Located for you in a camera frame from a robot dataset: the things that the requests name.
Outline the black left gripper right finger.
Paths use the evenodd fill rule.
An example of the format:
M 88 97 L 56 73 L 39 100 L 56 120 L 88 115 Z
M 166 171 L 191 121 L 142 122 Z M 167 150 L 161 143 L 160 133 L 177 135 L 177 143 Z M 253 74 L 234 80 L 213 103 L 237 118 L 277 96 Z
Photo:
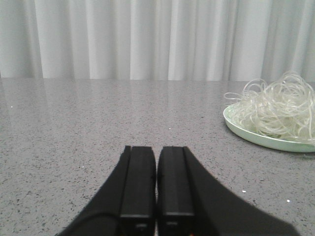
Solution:
M 296 236 L 295 228 L 245 202 L 188 147 L 164 147 L 158 171 L 160 236 Z

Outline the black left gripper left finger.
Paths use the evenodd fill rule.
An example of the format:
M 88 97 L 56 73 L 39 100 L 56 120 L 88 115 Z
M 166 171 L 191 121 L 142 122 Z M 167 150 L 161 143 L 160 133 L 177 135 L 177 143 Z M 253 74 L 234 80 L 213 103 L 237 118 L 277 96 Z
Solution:
M 154 235 L 155 187 L 152 148 L 126 146 L 106 182 L 60 235 Z

